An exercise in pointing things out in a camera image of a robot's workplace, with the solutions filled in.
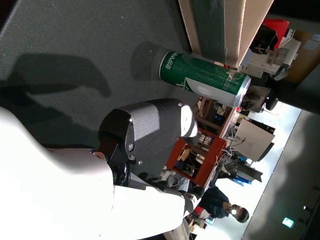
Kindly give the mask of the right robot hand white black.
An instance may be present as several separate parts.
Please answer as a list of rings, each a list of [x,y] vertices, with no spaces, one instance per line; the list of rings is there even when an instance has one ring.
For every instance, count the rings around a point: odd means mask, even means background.
[[[177,140],[196,140],[191,107],[156,99],[116,108],[98,148],[43,146],[0,110],[0,237],[3,240],[140,240],[180,227],[200,200],[134,175]]]

